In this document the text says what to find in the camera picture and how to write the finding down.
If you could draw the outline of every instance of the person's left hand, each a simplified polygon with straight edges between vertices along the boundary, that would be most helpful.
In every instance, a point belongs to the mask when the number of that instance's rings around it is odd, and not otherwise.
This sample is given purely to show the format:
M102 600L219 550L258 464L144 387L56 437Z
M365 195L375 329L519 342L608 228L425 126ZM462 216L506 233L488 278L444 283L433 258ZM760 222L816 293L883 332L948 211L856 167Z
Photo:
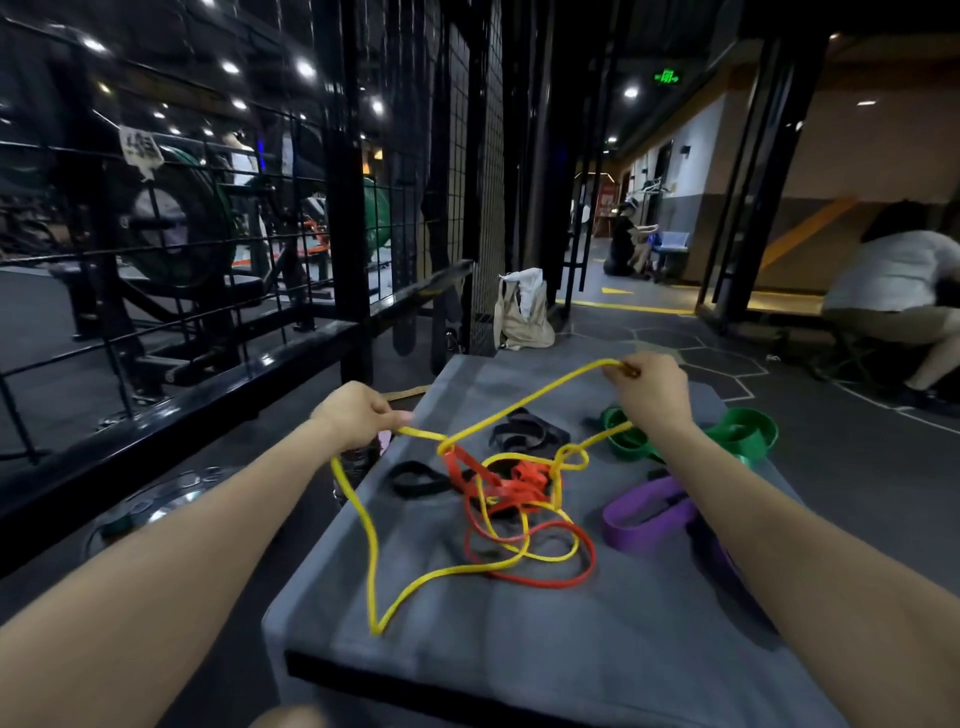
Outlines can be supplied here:
M349 381L334 390L310 414L335 433L343 449L362 448L377 432L399 429L413 419L413 413L391 409L383 395L366 384Z

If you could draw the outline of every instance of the exit sign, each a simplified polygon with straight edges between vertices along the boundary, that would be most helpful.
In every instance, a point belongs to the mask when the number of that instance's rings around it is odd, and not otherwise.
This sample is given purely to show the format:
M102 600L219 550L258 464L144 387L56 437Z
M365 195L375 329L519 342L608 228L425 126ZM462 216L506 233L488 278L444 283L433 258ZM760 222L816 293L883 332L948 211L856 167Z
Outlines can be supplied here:
M680 74L673 68L664 68L660 73L654 74L654 81L660 85L676 85L680 82Z

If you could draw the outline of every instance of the yellow resistance band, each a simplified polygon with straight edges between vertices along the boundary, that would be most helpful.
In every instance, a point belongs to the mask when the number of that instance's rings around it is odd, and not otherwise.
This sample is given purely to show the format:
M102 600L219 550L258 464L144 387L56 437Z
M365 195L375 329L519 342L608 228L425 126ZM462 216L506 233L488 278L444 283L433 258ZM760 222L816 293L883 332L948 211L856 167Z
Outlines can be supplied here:
M518 407L522 407L533 400L542 397L547 392L560 387L563 384L566 384L571 379L580 376L586 372L589 372L593 369L599 369L600 367L622 367L624 366L622 362L617 361L616 359L598 359L597 361L591 362L580 369L570 372L568 375L561 376L556 381L552 381L547 384L542 389L537 390L532 395L524 397L519 402L511 404L509 407L505 407L496 414L490 415L486 420L483 420L476 425L467 427L467 429L457 432L455 435L447 437L442 435L439 432L429 432L422 429L414 429L412 427L401 427L397 433L401 435L410 435L411 437L422 437L427 440L437 440L440 444L437 446L437 454L443 456L445 453L453 449L453 446L460 442L461 440L466 439L470 435L479 432L484 427L492 425L497 420L506 417L511 412L513 412ZM564 512L562 506L563 503L563 484L561 481L561 472L562 471L581 471L584 470L587 465L589 465L590 459L587 455L587 448L591 445L595 445L598 442L607 439L611 435L615 435L618 432L624 432L633 427L629 422L622 423L616 427L611 427L610 429L604 430L593 437L588 437L582 443L570 443L568 445L562 446L557 450L556 456L552 460L548 460L542 457L536 457L534 455L527 455L520 452L501 452L497 455L492 455L483 461L484 467L488 467L490 463L494 463L497 460L527 460L532 463L540 463L541 465L550 466L549 475L552 481L552 489L550 493L550 502L537 502L531 501L527 505L536 505L540 508L546 508L547 510L553 511L562 519L567 522L573 523L570 517ZM580 462L578 463L567 463L566 459L577 453L580 455ZM364 508L363 503L360 502L360 499L357 497L356 493L350 487L350 483L347 480L347 475L344 473L343 466L340 464L340 458L334 457L330 461L330 468L333 470L333 476L337 479L337 482L340 485L341 490L344 492L344 495L347 496L347 500L353 504L353 507L357 509L357 514L360 516L360 522L363 523L364 531L367 533L367 543L370 546L370 561L367 567L367 618L370 623L370 631L374 635L382 635L384 630L387 628L387 624L390 622L391 618L396 613L397 608L400 604L403 603L404 599L410 596L413 592L419 589L421 586L426 584L428 581L433 579L439 579L442 576L452 576L453 574L458 573L485 573L487 571L498 571L509 569L510 567L515 566L523 558L537 559L539 561L547 562L559 562L566 561L571 558L579 547L580 541L574 535L573 537L573 546L570 548L570 551L563 556L541 556L536 553L531 553L530 549L530 523L527 518L527 514L523 511L517 509L520 514L520 521L523 526L523 545L520 548L512 546L510 544L498 544L503 548L512 551L514 553L508 559L503 561L495 561L490 564L463 564L456 567L446 567L445 569L437 569L430 571L429 573L424 574L419 579L411 582L396 598L396 601L390 605L390 608L384 612L383 617L380 619L376 618L376 566L377 560L379 558L380 546L376 538L376 529L373 527L373 521L371 521L370 514L367 513L367 509ZM483 483L479 476L476 478L476 487L477 487L477 501L480 505L480 512L483 514L484 525L487 527L487 532L494 536L494 538L499 538L496 531L493 528L493 524L490 519L490 515L487 513L488 499L484 496L483 493Z

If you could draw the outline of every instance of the forearm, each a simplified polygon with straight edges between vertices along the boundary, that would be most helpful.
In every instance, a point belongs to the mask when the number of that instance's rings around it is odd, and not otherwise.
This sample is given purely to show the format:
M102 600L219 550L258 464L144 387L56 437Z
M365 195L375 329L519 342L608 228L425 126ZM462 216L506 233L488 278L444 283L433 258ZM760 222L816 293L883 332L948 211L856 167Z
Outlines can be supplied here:
M0 726L148 726L199 666L337 436L310 421L0 629Z
M957 724L960 600L804 508L692 425L650 434L852 724Z

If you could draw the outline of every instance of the hand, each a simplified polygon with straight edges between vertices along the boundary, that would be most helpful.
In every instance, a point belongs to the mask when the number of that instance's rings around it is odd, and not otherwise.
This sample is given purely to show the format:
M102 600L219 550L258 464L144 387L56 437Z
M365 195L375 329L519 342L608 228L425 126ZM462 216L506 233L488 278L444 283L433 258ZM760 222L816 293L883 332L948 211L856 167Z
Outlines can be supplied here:
M659 430L693 425L686 372L672 356L638 352L625 356L623 367L604 367L623 411L651 438Z
M413 413L391 409L383 395L366 384L349 381L331 392L310 419L329 426L345 450L364 447L381 430L407 425Z

